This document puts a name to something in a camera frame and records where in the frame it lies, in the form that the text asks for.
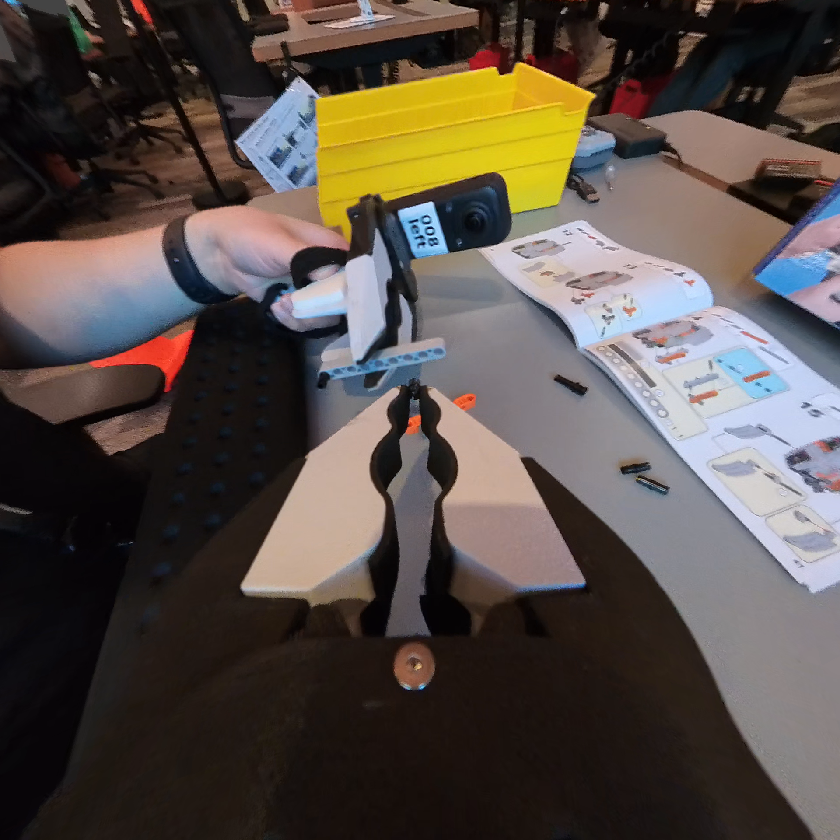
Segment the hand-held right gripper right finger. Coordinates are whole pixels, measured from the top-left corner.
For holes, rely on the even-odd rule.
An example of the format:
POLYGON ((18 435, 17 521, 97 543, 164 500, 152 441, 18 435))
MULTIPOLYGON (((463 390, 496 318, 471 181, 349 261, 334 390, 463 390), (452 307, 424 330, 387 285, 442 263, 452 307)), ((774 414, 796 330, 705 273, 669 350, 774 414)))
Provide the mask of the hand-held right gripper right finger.
POLYGON ((519 452, 434 388, 420 388, 420 417, 440 487, 423 617, 473 618, 523 595, 584 588, 519 452))

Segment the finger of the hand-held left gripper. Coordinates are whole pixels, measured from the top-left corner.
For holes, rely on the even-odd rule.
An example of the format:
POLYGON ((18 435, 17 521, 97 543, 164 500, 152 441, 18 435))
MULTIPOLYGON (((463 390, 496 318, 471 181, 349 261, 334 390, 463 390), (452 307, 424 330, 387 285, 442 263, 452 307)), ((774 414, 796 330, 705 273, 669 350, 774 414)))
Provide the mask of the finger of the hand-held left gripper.
POLYGON ((397 293, 397 343, 409 344, 417 341, 417 279, 411 263, 406 262, 395 269, 394 289, 397 293))
POLYGON ((347 258, 344 275, 350 354, 354 365, 362 365, 387 326, 385 310, 393 267, 379 229, 373 231, 361 252, 347 258))

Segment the grey perforated toy beam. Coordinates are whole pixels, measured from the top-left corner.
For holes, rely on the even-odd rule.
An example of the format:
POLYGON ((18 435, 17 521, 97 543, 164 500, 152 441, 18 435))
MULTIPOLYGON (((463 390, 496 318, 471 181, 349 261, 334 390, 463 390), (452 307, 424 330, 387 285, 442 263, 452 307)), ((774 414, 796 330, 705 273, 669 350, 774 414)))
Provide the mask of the grey perforated toy beam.
POLYGON ((321 354, 317 388, 324 390, 331 382, 360 380, 367 392, 376 392, 404 367, 440 361, 446 356, 441 338, 398 344, 373 352, 365 362, 354 360, 347 335, 330 342, 321 354))

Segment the person's left hand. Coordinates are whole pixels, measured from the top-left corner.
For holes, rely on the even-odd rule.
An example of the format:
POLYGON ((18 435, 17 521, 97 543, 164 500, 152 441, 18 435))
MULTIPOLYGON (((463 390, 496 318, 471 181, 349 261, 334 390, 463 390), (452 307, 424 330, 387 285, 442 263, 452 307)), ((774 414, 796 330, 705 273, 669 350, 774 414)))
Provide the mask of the person's left hand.
POLYGON ((195 213, 184 224, 185 247, 198 273, 216 291, 262 301, 289 277, 293 257, 310 247, 339 249, 349 243, 331 229, 253 206, 195 213))

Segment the orange toy rack beam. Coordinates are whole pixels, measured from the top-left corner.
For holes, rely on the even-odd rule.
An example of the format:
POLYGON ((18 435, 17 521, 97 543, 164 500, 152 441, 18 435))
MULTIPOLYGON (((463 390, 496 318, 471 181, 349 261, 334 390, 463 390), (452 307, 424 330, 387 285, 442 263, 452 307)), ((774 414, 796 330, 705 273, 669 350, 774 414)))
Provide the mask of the orange toy rack beam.
MULTIPOLYGON (((476 406, 476 394, 466 393, 456 399, 454 404, 461 410, 468 412, 476 406)), ((406 427, 406 435, 414 435, 422 432, 422 417, 420 413, 410 416, 406 427)))

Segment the black studded mat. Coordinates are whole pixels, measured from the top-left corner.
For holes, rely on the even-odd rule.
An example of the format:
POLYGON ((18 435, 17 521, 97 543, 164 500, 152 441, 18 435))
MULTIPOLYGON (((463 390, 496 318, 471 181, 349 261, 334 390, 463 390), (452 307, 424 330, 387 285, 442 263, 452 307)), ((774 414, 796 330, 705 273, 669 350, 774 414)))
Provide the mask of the black studded mat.
POLYGON ((123 578, 147 630, 193 556, 308 449, 305 355, 240 299, 196 322, 123 578))

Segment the light blue device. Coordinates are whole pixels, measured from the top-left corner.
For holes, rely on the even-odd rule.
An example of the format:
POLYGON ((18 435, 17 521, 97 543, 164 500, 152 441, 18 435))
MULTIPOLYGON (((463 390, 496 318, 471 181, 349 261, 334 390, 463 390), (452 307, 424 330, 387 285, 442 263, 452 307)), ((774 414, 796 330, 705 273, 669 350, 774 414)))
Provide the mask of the light blue device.
POLYGON ((570 172, 580 174, 603 167, 612 159, 615 147, 614 134, 585 125, 570 165, 570 172))

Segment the red bag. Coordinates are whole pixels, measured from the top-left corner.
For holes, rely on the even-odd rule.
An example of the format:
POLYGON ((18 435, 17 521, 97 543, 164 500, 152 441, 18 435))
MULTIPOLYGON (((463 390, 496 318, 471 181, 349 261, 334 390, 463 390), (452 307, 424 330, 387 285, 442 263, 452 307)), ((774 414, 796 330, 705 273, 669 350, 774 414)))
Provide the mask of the red bag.
POLYGON ((620 113, 635 120, 645 119, 659 93, 669 84, 673 72, 642 80, 628 78, 614 91, 608 113, 620 113))
POLYGON ((515 56, 511 48, 501 43, 490 43, 479 49, 468 59, 469 70, 493 69, 500 76, 508 74, 515 66, 515 56))

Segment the black power adapter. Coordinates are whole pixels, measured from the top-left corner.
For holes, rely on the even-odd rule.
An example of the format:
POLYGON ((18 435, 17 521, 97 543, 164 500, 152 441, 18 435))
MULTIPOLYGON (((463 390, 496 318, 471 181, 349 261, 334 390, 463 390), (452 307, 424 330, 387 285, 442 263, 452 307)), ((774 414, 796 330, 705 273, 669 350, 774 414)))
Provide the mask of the black power adapter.
POLYGON ((607 113, 590 117, 587 125, 609 133, 615 139, 614 154, 632 160, 663 152, 667 134, 623 113, 607 113))

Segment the printed paper leaflet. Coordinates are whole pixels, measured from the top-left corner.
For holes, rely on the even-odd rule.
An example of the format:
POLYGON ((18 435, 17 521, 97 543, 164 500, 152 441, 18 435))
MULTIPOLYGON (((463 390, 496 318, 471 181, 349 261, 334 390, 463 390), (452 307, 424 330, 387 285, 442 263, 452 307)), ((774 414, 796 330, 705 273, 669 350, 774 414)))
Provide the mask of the printed paper leaflet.
POLYGON ((305 80, 295 77, 236 139, 246 160, 277 193, 317 184, 318 98, 305 80))

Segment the black wristband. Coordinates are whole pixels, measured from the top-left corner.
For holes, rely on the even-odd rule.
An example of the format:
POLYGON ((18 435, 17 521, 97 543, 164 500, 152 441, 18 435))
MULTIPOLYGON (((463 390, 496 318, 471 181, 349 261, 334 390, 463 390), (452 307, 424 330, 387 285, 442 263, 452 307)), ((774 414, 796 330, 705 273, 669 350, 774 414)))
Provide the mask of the black wristband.
POLYGON ((164 228, 162 253, 174 283, 181 292, 199 305, 213 306, 236 299, 237 294, 225 294, 217 289, 198 268, 186 243, 188 215, 171 220, 164 228))

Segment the black floor stand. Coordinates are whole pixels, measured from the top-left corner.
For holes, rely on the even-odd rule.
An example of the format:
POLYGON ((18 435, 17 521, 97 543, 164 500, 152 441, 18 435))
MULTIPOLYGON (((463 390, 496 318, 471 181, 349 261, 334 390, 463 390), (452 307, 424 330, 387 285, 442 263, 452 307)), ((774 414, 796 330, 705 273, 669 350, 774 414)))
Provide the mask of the black floor stand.
POLYGON ((143 39, 143 43, 150 53, 150 60, 154 66, 155 73, 181 125, 185 140, 192 148, 208 183, 206 188, 198 190, 192 195, 192 204, 195 209, 203 211, 218 207, 247 204, 247 201, 250 199, 250 193, 245 183, 236 179, 221 181, 217 178, 205 150, 196 135, 193 124, 184 111, 182 101, 172 85, 172 69, 157 35, 137 14, 134 15, 134 24, 138 29, 138 36, 143 39))

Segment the orange cloth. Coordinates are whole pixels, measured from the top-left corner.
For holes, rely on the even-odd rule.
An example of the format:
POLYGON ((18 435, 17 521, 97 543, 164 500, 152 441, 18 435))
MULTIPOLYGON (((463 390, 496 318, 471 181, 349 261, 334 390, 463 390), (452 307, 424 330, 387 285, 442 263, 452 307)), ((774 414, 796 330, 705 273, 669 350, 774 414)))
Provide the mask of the orange cloth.
POLYGON ((176 376, 184 365, 194 330, 186 330, 173 338, 160 336, 139 347, 118 353, 89 364, 94 368, 120 365, 152 365, 164 375, 164 392, 172 390, 176 376))

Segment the wooden table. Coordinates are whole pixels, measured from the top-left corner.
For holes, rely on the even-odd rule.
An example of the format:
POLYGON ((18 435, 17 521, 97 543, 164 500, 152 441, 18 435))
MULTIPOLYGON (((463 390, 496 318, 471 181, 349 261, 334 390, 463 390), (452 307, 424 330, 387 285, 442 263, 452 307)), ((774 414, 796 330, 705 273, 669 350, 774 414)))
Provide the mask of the wooden table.
POLYGON ((290 10, 287 12, 288 30, 255 38, 251 48, 253 57, 264 63, 281 60, 285 57, 282 46, 286 45, 290 58, 306 60, 342 49, 440 35, 479 24, 476 9, 448 2, 372 2, 371 5, 375 14, 384 15, 386 19, 348 28, 335 28, 331 24, 353 16, 358 11, 355 3, 304 12, 290 10))

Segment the dark flat box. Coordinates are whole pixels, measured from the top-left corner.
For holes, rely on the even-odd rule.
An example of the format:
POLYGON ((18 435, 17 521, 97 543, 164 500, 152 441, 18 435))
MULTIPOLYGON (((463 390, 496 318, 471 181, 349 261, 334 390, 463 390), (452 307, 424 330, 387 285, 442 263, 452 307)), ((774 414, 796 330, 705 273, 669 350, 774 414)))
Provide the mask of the dark flat box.
POLYGON ((823 176, 821 161, 765 158, 758 164, 752 183, 767 190, 795 193, 823 176))

